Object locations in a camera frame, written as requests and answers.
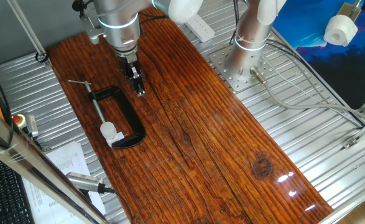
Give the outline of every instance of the glossy varnished wood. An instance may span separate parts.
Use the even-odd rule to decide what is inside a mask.
[[[138,223],[317,223],[331,207],[264,131],[207,61],[169,20],[143,25],[138,57],[146,95],[138,98],[112,47],[85,34],[49,48],[50,59],[113,187]],[[147,131],[142,144],[116,150],[83,85],[120,86]],[[101,102],[125,131],[116,102]]]

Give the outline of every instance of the keyboard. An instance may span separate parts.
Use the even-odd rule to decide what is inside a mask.
[[[0,224],[34,223],[22,178],[0,161]]]

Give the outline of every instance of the wood grain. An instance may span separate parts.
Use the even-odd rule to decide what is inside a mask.
[[[150,36],[160,23],[143,25],[148,37],[141,37],[138,57],[146,94],[140,98],[103,39],[92,45],[82,34],[49,48],[55,73],[136,223],[318,223],[326,217],[332,208],[179,28],[165,20]],[[120,86],[146,128],[144,142],[110,149],[85,87],[68,79],[88,80],[96,91]],[[127,130],[115,104],[99,105],[108,121]]]

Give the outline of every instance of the mounting plate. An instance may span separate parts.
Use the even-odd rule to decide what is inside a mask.
[[[258,82],[256,78],[242,77],[237,73],[230,73],[228,69],[224,67],[225,56],[232,50],[232,46],[221,49],[210,55],[210,60],[214,63],[214,66],[219,70],[225,81],[232,88],[233,91],[241,91]],[[267,77],[267,73],[272,72],[272,67],[266,62],[261,62],[258,66],[258,70],[262,71],[261,74]]]

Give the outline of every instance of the wood knot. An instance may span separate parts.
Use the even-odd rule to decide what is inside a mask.
[[[253,173],[256,177],[263,179],[272,172],[272,164],[267,159],[259,159],[254,163]]]
[[[185,142],[190,142],[190,137],[189,137],[189,135],[187,135],[187,134],[183,134],[183,140],[184,140]]]

